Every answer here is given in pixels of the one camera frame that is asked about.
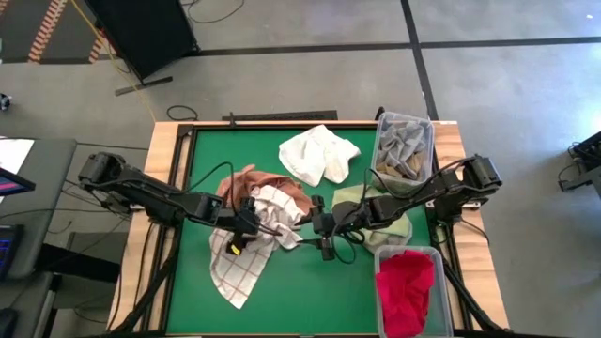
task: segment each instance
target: plastic container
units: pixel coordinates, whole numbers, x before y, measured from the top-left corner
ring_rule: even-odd
[[[436,249],[420,246],[382,245],[376,250],[376,253],[374,253],[376,259],[376,273],[379,272],[379,266],[382,261],[396,254],[402,254],[405,250],[413,250],[428,254],[432,262],[434,262],[435,282],[430,288],[428,316],[425,320],[424,333],[422,333],[420,337],[453,337],[453,321],[451,319],[449,299],[447,298],[444,268],[442,266],[440,253]],[[376,306],[376,311],[378,312],[378,333],[381,338],[386,338],[378,287],[376,288]]]
[[[384,173],[380,173],[376,170],[376,159],[378,157],[379,150],[379,138],[384,131],[386,131],[390,126],[394,125],[402,125],[406,124],[409,121],[414,121],[419,123],[422,127],[424,127],[424,136],[423,140],[425,142],[424,149],[424,162],[422,163],[422,168],[420,169],[419,180],[411,180],[405,179],[401,177],[394,177]],[[415,186],[424,183],[432,175],[432,154],[434,151],[434,126],[432,123],[423,118],[413,117],[402,115],[398,113],[386,112],[382,114],[378,120],[378,131],[376,133],[376,143],[374,144],[374,154],[372,155],[372,169],[378,172],[379,176],[382,178],[386,186],[390,188],[393,192],[407,192],[413,189]],[[379,188],[384,189],[380,184],[379,180],[375,175],[372,175],[372,185]]]

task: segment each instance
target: orange cloth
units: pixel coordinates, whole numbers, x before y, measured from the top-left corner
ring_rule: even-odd
[[[250,196],[254,187],[270,185],[292,197],[297,207],[305,215],[309,214],[309,209],[313,204],[311,199],[302,191],[300,183],[287,176],[254,171],[253,169],[254,164],[249,164],[242,171],[234,174],[234,203],[236,208],[240,206],[240,198]],[[217,194],[227,201],[228,206],[231,205],[231,197],[229,196],[231,186],[230,176],[228,176],[221,181],[219,188],[217,188]]]

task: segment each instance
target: yellow cable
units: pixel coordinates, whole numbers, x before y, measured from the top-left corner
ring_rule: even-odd
[[[115,58],[113,57],[113,54],[111,53],[111,50],[109,50],[109,48],[104,43],[104,38],[96,30],[96,27],[94,27],[94,24],[92,22],[90,22],[89,19],[87,19],[87,17],[85,16],[84,12],[82,11],[82,9],[77,5],[77,3],[75,3],[75,0],[70,0],[70,2],[73,4],[73,6],[75,7],[75,9],[79,13],[79,15],[85,20],[85,22],[90,27],[90,29],[92,30],[92,32],[94,32],[94,35],[96,36],[96,38],[100,41],[100,43],[102,43],[102,47],[104,47],[104,50],[107,51],[107,53],[109,54],[109,57],[111,58],[111,64],[115,68],[116,72],[118,72],[119,75],[121,75],[121,77],[124,78],[125,81],[127,81],[131,85],[131,87],[133,88],[133,90],[135,91],[135,93],[138,95],[138,98],[140,99],[140,101],[148,109],[148,112],[150,113],[150,117],[152,117],[152,121],[154,123],[157,123],[157,118],[155,117],[155,114],[154,114],[154,111],[152,111],[152,108],[150,108],[150,103],[148,103],[148,99],[146,98],[146,95],[144,95],[141,91],[139,91],[138,88],[136,88],[136,86],[133,83],[133,81],[129,77],[127,77],[125,74],[123,74],[123,72],[121,70],[119,70],[119,66],[116,64]]]

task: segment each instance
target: white paper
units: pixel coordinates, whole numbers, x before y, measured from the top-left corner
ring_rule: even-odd
[[[10,171],[12,174],[18,174],[34,140],[3,140],[4,137],[0,136],[0,168]]]

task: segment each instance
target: plaid towel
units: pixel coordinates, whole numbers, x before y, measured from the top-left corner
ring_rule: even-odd
[[[241,309],[248,299],[256,281],[270,259],[271,252],[280,245],[285,249],[294,249],[301,236],[293,230],[300,227],[298,223],[304,213],[294,199],[271,186],[254,188],[256,215],[261,224],[278,231],[281,236],[272,236],[259,232],[255,241],[248,243],[241,255],[225,252],[227,242],[234,236],[225,230],[217,229],[208,238],[210,242],[210,276],[217,290],[232,305]]]

